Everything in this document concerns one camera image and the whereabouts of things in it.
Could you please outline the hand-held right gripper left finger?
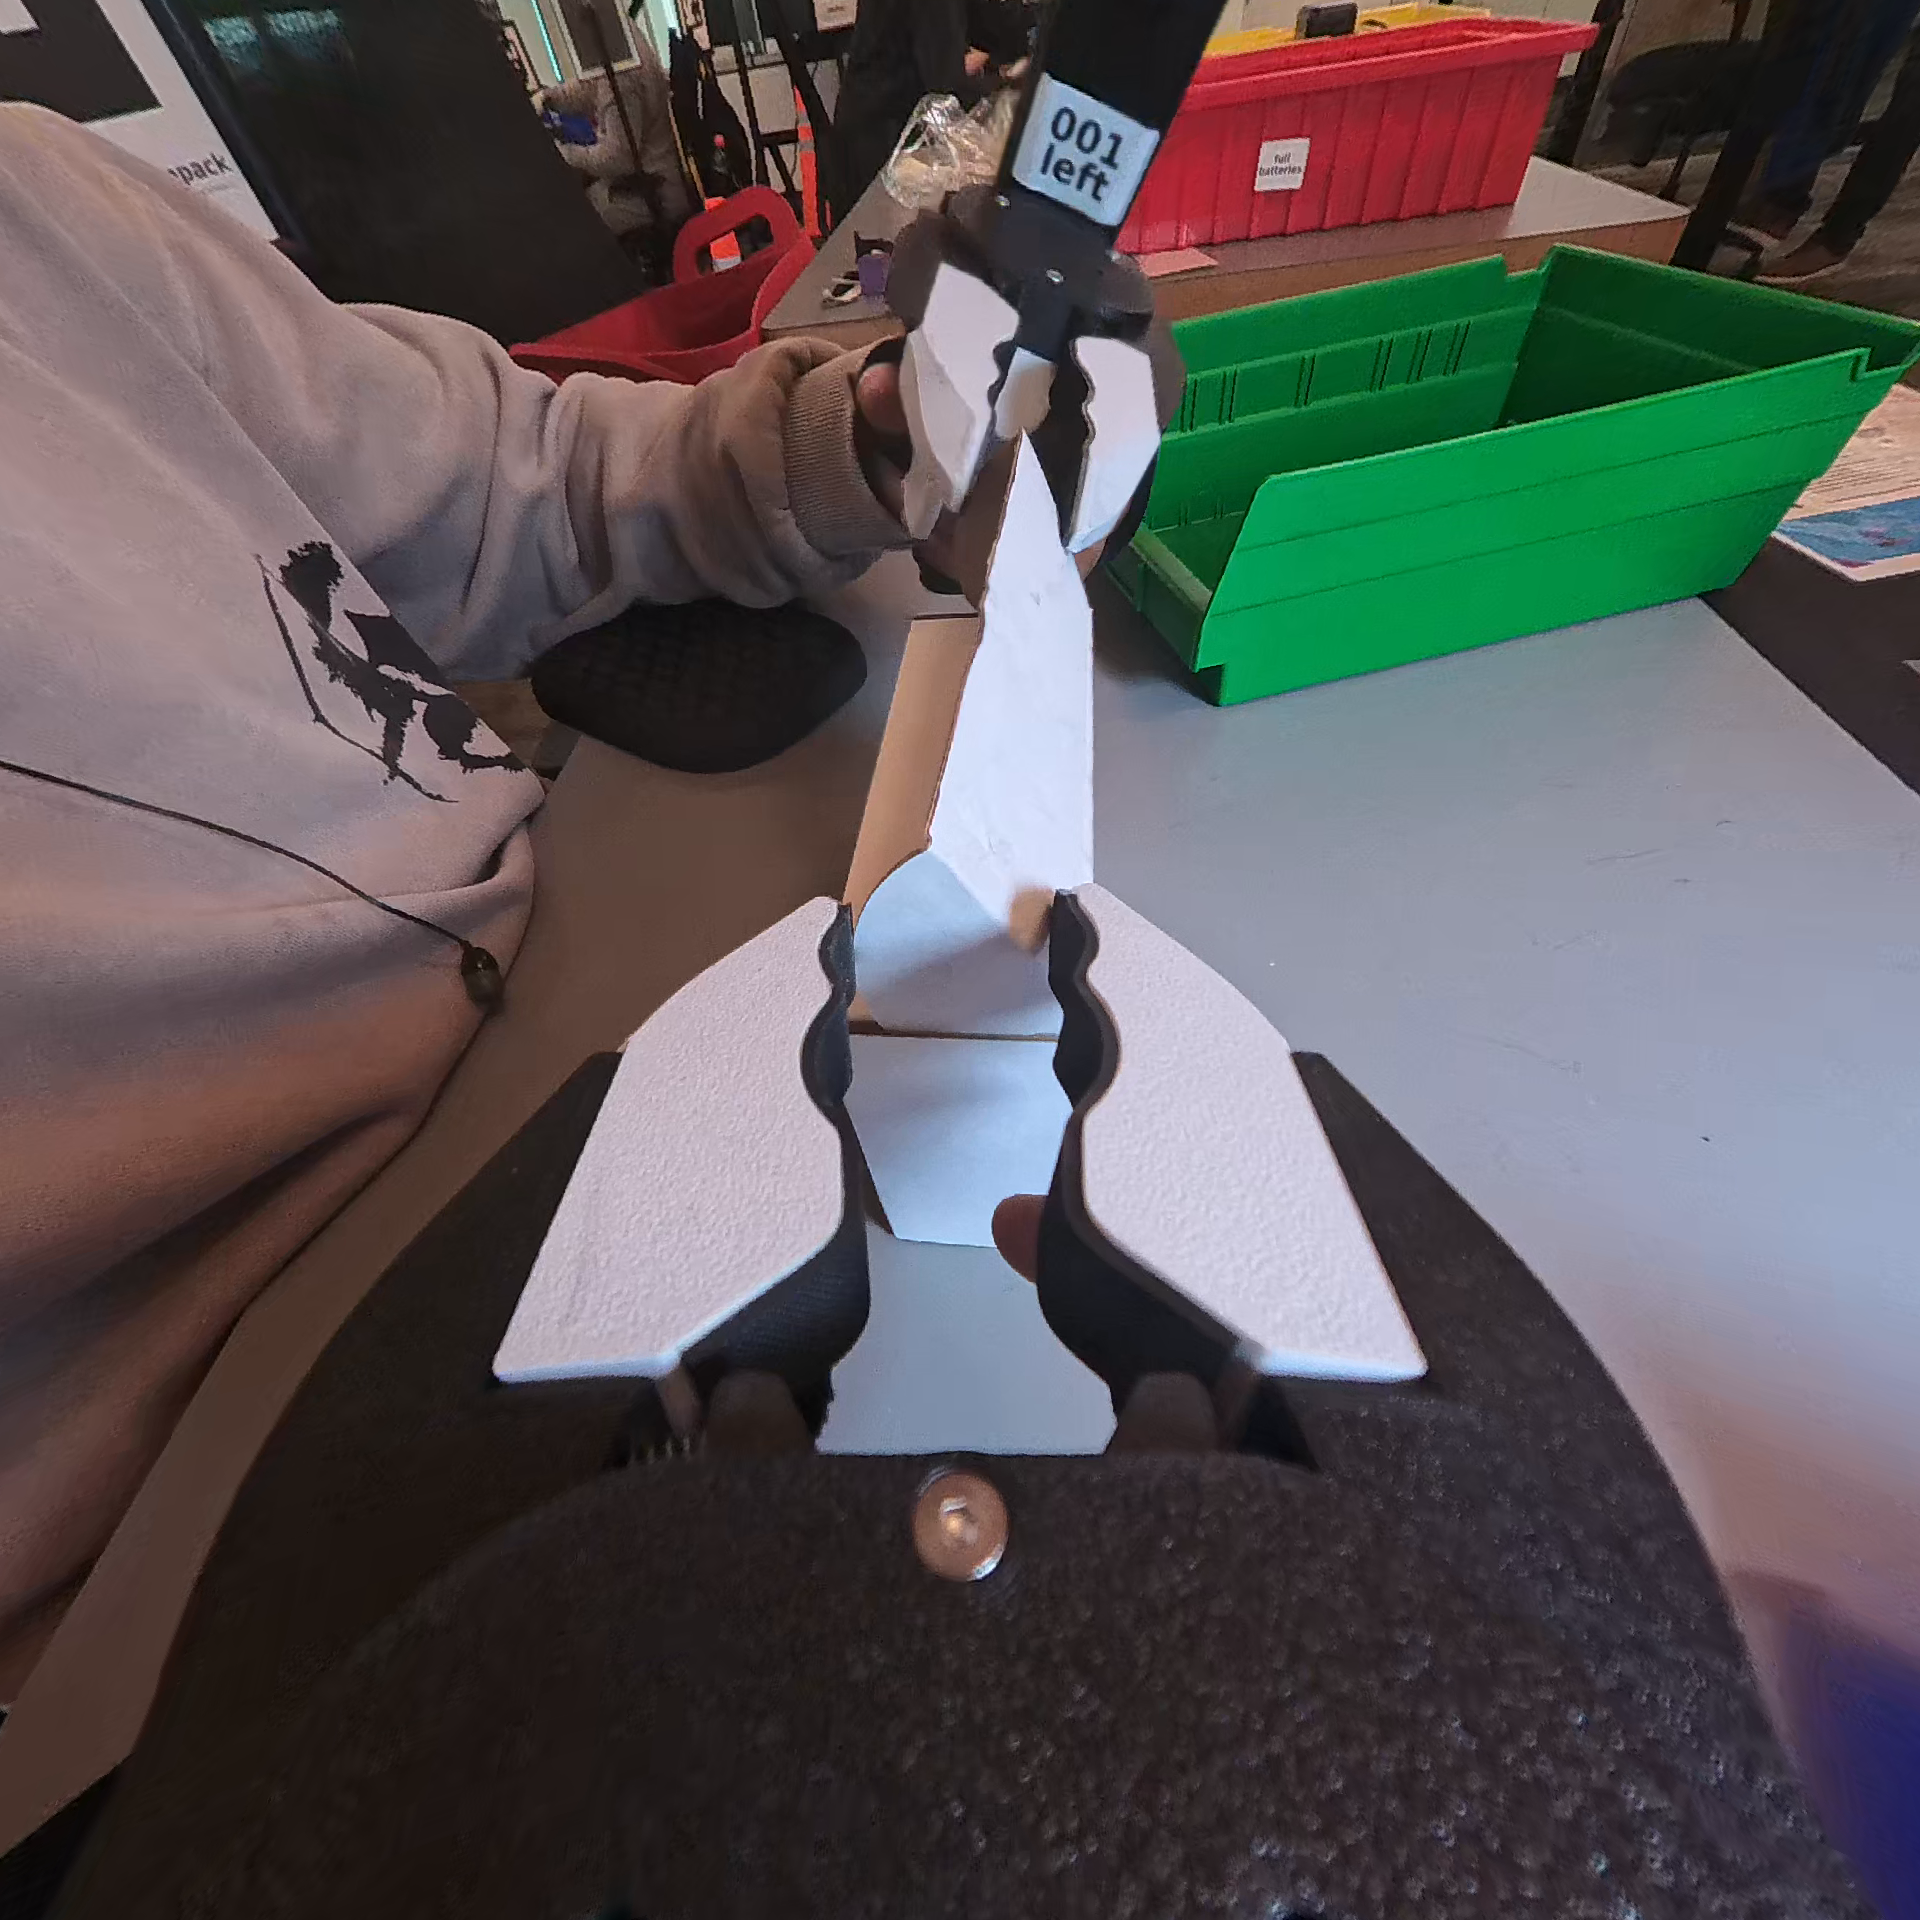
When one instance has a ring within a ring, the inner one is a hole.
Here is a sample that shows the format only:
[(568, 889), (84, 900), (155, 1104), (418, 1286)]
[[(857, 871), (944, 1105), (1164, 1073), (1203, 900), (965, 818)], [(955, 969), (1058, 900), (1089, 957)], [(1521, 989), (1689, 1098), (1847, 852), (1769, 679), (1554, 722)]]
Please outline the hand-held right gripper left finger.
[(622, 1044), (493, 1356), (573, 1379), (828, 1383), (869, 1323), (849, 915), (806, 900)]

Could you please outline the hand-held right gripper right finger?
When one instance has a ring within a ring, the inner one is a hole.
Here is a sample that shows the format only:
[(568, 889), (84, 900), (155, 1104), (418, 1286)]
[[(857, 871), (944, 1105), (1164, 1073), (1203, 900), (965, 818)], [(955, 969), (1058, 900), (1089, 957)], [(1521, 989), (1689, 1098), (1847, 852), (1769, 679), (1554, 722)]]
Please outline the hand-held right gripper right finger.
[(1427, 1356), (1283, 1033), (1101, 886), (1051, 905), (1068, 1123), (1036, 1296), (1108, 1386), (1400, 1386)]

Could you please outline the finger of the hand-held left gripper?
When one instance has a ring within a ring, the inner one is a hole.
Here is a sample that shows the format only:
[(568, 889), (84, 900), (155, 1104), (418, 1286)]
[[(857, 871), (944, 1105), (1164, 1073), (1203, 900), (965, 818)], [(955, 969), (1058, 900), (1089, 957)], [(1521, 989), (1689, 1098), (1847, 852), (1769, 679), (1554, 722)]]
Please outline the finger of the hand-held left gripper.
[(904, 337), (899, 396), (908, 426), (901, 524), (933, 535), (954, 516), (996, 446), (1039, 428), (1052, 364), (1018, 345), (1015, 307), (961, 267), (936, 267)]
[(1135, 341), (1074, 341), (1058, 361), (1039, 426), (1062, 549), (1106, 543), (1157, 459), (1153, 356)]

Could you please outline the white cardboard box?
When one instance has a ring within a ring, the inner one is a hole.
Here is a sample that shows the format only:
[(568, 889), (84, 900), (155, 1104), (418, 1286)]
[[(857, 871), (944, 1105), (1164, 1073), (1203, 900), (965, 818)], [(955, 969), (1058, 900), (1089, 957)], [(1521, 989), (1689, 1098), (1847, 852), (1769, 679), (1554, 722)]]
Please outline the white cardboard box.
[(831, 1451), (1022, 1449), (1076, 1419), (1015, 1414), (986, 1379), (1006, 1356), (1018, 1386), (1071, 1379), (1031, 1356), (991, 1214), (1047, 1192), (1068, 1123), (1048, 918), (1093, 870), (1092, 679), (1082, 575), (1019, 444), (980, 610), (908, 631), (849, 865), (849, 1114), (883, 1232)]

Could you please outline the green plastic bin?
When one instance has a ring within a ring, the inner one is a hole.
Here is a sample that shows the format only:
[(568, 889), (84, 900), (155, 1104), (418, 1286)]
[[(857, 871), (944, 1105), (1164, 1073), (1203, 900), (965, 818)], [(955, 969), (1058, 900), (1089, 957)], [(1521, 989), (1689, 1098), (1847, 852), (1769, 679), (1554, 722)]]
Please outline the green plastic bin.
[(1558, 247), (1172, 328), (1118, 589), (1216, 708), (1731, 584), (1907, 319)]

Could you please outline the person's left forearm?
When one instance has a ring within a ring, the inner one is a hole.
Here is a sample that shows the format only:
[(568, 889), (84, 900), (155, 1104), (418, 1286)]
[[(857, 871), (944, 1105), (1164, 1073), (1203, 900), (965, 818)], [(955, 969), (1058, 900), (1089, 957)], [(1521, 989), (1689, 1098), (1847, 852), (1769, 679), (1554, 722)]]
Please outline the person's left forearm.
[(633, 606), (768, 608), (908, 548), (858, 356), (753, 348), (697, 386), (548, 382), (459, 323), (347, 307), (282, 468), (456, 681)]

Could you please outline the person's left hand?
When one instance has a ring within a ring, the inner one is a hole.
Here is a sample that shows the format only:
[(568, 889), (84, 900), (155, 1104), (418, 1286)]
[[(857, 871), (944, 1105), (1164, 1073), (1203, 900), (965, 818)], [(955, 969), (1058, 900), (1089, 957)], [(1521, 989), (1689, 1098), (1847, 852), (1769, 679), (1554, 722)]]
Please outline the person's left hand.
[[(857, 466), (880, 507), (907, 528), (904, 481), (908, 472), (908, 422), (899, 394), (901, 348), (874, 343), (858, 361), (851, 406), (851, 446)], [(991, 556), (991, 500), (973, 492), (961, 512), (941, 513), (923, 538), (908, 543), (926, 589), (959, 597), (977, 608)]]

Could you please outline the yellow plastic lid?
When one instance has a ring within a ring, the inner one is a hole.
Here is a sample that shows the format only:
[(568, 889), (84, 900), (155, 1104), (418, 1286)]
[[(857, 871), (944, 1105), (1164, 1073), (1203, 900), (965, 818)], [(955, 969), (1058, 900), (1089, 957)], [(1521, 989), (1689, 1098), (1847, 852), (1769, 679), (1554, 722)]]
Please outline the yellow plastic lid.
[(1225, 2), (1205, 56), (1239, 56), (1319, 36), (1365, 36), (1451, 20), (1443, 2)]

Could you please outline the clear plastic wrap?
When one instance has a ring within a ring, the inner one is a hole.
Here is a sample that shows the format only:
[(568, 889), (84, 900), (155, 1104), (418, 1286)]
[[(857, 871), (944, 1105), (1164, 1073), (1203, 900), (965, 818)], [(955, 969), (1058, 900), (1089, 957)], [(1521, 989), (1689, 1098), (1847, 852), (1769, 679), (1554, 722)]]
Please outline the clear plastic wrap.
[(929, 212), (952, 191), (989, 184), (1011, 145), (1015, 105), (1013, 87), (971, 106), (954, 96), (923, 98), (877, 170), (880, 187), (907, 212)]

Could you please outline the red plastic bin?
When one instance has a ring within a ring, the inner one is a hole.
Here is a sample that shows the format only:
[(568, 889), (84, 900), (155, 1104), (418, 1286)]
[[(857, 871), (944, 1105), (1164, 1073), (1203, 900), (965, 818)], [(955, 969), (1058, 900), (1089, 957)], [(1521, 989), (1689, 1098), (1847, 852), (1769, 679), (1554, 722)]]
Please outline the red plastic bin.
[(1118, 247), (1132, 257), (1509, 206), (1593, 25), (1458, 15), (1205, 56)]

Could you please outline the red plastic basket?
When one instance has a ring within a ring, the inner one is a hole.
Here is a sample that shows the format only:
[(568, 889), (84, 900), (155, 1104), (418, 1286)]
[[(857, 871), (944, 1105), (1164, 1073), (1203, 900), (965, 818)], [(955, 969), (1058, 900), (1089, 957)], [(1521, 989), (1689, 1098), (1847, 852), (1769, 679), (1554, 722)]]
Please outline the red plastic basket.
[(593, 373), (695, 386), (761, 341), (811, 258), (786, 196), (742, 187), (678, 227), (668, 285), (509, 356), (553, 382)]

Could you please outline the grey table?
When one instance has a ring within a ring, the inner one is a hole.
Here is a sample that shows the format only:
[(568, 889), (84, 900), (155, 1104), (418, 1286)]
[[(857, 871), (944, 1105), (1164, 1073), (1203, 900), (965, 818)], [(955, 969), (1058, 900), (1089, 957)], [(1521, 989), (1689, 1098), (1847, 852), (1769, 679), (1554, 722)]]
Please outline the grey table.
[[(825, 296), (851, 266), (857, 239), (893, 239), (907, 221), (908, 212), (871, 182), (771, 307), (765, 338), (838, 348), (887, 338), (897, 323), (883, 300), (831, 306)], [(1153, 287), (1159, 315), (1183, 323), (1458, 261), (1498, 257), (1509, 270), (1531, 270), (1554, 247), (1666, 262), (1686, 222), (1683, 206), (1533, 156), (1509, 206), (1211, 247), (1205, 262)]]

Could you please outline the person's grey sweatshirt torso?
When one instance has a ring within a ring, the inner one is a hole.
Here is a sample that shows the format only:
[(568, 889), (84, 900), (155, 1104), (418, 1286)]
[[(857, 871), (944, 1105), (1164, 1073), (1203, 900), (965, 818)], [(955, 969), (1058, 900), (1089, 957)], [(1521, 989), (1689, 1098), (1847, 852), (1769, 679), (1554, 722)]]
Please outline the person's grey sweatshirt torso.
[(553, 389), (4, 109), (4, 1708), (514, 957)]

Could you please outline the printed paper sheet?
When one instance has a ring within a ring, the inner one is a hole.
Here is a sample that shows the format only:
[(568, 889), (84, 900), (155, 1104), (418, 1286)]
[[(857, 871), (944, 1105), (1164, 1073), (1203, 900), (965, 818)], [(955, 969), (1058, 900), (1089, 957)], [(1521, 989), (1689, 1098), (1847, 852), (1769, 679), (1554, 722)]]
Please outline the printed paper sheet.
[(1895, 384), (1772, 539), (1850, 584), (1918, 575), (1918, 391)]

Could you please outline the white wall poster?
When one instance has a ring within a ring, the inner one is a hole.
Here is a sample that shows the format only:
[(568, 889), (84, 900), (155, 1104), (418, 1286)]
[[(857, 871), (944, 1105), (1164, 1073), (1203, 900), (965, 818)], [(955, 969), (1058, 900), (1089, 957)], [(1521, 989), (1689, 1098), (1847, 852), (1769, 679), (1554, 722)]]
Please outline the white wall poster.
[(173, 4), (4, 2), (1, 100), (58, 113), (256, 234), (290, 239)]

